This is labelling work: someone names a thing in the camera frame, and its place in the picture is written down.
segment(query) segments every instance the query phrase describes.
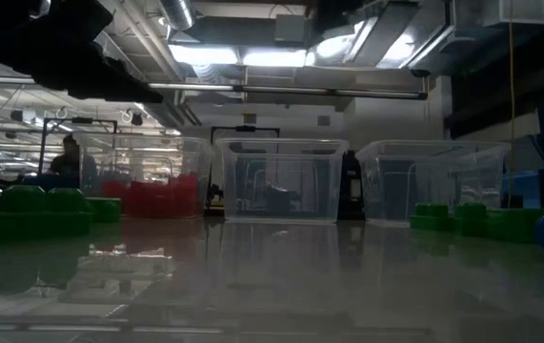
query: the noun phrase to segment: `fluorescent light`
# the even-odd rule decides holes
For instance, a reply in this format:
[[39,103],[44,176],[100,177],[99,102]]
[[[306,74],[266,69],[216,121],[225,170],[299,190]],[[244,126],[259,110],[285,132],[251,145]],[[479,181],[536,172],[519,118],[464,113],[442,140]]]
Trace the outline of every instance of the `fluorescent light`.
[[177,152],[175,148],[115,148],[117,151],[159,151],[159,152]]
[[413,53],[414,41],[410,34],[401,34],[377,64],[378,68],[397,68]]
[[233,48],[227,47],[182,47],[169,45],[174,59],[191,65],[236,64],[237,55]]
[[256,67],[303,67],[306,62],[305,50],[250,52],[242,64]]
[[353,39],[353,34],[326,39],[318,44],[318,47],[316,47],[316,53],[318,53],[318,55],[322,58],[336,56],[349,48]]
[[399,68],[403,68],[405,67],[405,65],[407,65],[407,67],[409,68],[414,68],[416,64],[418,64],[424,57],[426,57],[429,53],[431,53],[431,51],[434,48],[436,48],[439,44],[441,44],[441,42],[443,42],[445,38],[447,38],[450,34],[452,34],[452,32],[453,32],[453,25],[449,25],[446,29],[444,29],[441,32],[441,34],[439,34],[438,37],[436,37],[436,39],[432,41],[432,43],[428,47],[426,47],[426,49],[418,52],[417,56],[411,61],[405,61],[405,63],[402,64]]
[[67,126],[64,126],[64,125],[58,125],[58,128],[64,130],[64,131],[68,131],[68,132],[72,132],[72,129],[67,127]]
[[178,149],[175,148],[134,148],[135,151],[161,151],[161,152],[175,152]]

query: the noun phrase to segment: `green plastic piece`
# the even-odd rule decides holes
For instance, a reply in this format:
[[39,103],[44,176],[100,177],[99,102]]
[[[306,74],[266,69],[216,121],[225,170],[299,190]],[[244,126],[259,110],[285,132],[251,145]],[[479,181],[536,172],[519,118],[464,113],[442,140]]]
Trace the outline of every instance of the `green plastic piece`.
[[455,230],[461,235],[487,237],[487,210],[480,203],[463,203],[455,208]]
[[448,216],[448,207],[443,204],[416,204],[415,215],[410,218],[412,229],[435,232],[453,231],[453,220]]
[[121,219],[121,199],[91,197],[87,203],[94,223],[117,223]]
[[544,210],[509,209],[490,213],[488,232],[490,238],[514,242],[535,243],[536,221]]
[[90,233],[91,213],[0,212],[0,243]]
[[448,215],[447,205],[431,204],[428,208],[428,215],[435,217],[447,217]]
[[47,195],[52,212],[86,212],[87,203],[83,193],[77,189],[53,189]]
[[428,215],[428,208],[430,207],[430,204],[415,204],[415,215]]
[[480,203],[462,203],[455,208],[455,216],[459,218],[483,219],[487,216],[485,205]]
[[45,210],[45,191],[38,186],[16,185],[3,191],[2,212],[41,212]]
[[412,229],[435,232],[453,231],[453,219],[448,216],[412,215],[410,225]]

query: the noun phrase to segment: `glossy floor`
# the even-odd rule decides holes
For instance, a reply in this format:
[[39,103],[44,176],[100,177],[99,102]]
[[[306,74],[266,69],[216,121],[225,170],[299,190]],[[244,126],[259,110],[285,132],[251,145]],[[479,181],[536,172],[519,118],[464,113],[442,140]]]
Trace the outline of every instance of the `glossy floor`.
[[544,252],[360,222],[0,246],[0,342],[544,342]]

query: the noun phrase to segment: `ceiling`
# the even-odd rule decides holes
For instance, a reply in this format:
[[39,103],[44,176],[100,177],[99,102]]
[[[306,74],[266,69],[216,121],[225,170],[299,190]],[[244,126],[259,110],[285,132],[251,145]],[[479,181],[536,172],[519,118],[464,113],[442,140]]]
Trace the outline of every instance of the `ceiling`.
[[[183,32],[170,35],[168,27],[160,22],[162,11],[158,1],[98,1],[112,13],[112,22],[98,35],[95,42],[100,45],[105,55],[122,61],[131,76],[149,83],[202,82],[193,73],[190,65],[177,62],[172,55],[168,47],[168,39],[175,39],[176,37],[189,38],[189,36]],[[309,18],[316,8],[316,2],[313,0],[283,0],[274,4],[267,2],[269,0],[194,1],[193,6],[197,11],[195,27],[197,27],[198,21],[203,22],[204,20],[219,23],[219,31],[226,28],[220,26],[220,23],[230,23],[235,19],[272,21],[274,23],[274,18],[278,14],[305,14],[306,18]],[[455,8],[448,11],[443,1],[421,0],[407,3],[417,3],[419,6],[413,15],[410,14],[404,18],[405,23],[401,24],[403,26],[398,29],[403,31],[402,35],[399,34],[400,37],[407,34],[413,40],[410,41],[411,43],[408,42],[411,54],[423,49],[427,42],[430,41],[430,38],[434,34],[438,34],[439,29],[443,28],[444,22],[448,20],[446,14],[454,15],[459,13],[458,10],[462,9],[460,6],[467,4],[467,2],[456,0],[454,2]],[[462,33],[470,32],[466,24],[460,28]],[[394,45],[398,44],[397,42],[398,40],[396,42],[383,42],[382,39],[378,42],[376,49],[390,51],[396,49]],[[428,58],[423,59],[422,66],[438,73],[454,70],[456,61],[464,56],[455,53],[442,53],[440,51],[441,46],[443,45],[433,49]],[[470,45],[469,50],[481,49],[481,47]],[[375,50],[371,51],[371,53],[384,56],[384,53],[380,54],[379,51]],[[243,65],[223,66],[222,68],[217,66],[217,68],[224,81],[238,84],[380,91],[423,91],[424,85],[422,79],[414,77],[408,68],[379,70],[375,68],[375,65],[362,66],[357,63],[314,65],[304,68],[246,67]],[[0,76],[29,77],[1,64]],[[279,126],[277,123],[282,123],[286,119],[274,114],[289,112],[278,111],[278,105],[287,108],[289,106],[307,106],[307,108],[303,108],[308,109],[307,111],[292,111],[291,116],[295,118],[295,116],[312,116],[313,112],[326,113],[329,109],[343,115],[342,112],[352,101],[351,98],[347,97],[279,93],[245,94],[202,91],[186,91],[183,93],[172,90],[159,91],[159,93],[164,96],[162,104],[144,104],[143,110],[140,110],[134,103],[107,102],[101,99],[76,99],[64,91],[50,91],[38,86],[19,88],[18,86],[0,84],[0,130],[40,130],[40,127],[37,128],[33,124],[10,120],[11,111],[23,109],[36,110],[39,118],[55,117],[56,113],[63,115],[62,111],[66,111],[68,118],[88,116],[117,120],[120,131],[160,134],[164,127],[188,131],[190,127],[201,125],[206,127],[211,123],[218,125],[218,120],[210,120],[217,114],[216,118],[228,118],[228,123],[239,122],[241,113],[252,109],[254,104],[257,105],[256,108],[260,111],[260,119],[269,117],[269,120],[263,120],[263,122],[269,123],[269,125],[276,123],[276,126]],[[185,110],[183,107],[176,106],[182,102],[186,102],[189,108]],[[133,113],[138,112],[143,113],[143,125],[135,127],[130,123],[130,117]],[[74,131],[104,131],[103,128],[96,126],[85,128],[76,128],[71,124],[66,126]],[[49,144],[58,145],[61,137],[62,134],[51,136]],[[0,131],[0,142],[9,140],[11,143],[34,144],[40,142],[40,138],[40,133],[29,132],[21,132],[17,138],[7,138],[5,132]]]

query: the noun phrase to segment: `clear plastic bin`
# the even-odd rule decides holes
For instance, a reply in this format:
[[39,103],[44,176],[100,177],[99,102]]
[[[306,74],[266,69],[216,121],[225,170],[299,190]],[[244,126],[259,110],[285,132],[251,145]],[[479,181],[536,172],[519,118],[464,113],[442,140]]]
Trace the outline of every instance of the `clear plastic bin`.
[[417,203],[462,202],[500,207],[507,143],[379,141],[356,154],[360,161],[365,216],[387,224],[405,222]]
[[148,218],[194,218],[206,204],[212,161],[204,139],[84,134],[81,191],[121,198],[122,213]]
[[225,218],[332,223],[337,219],[343,140],[223,138]]

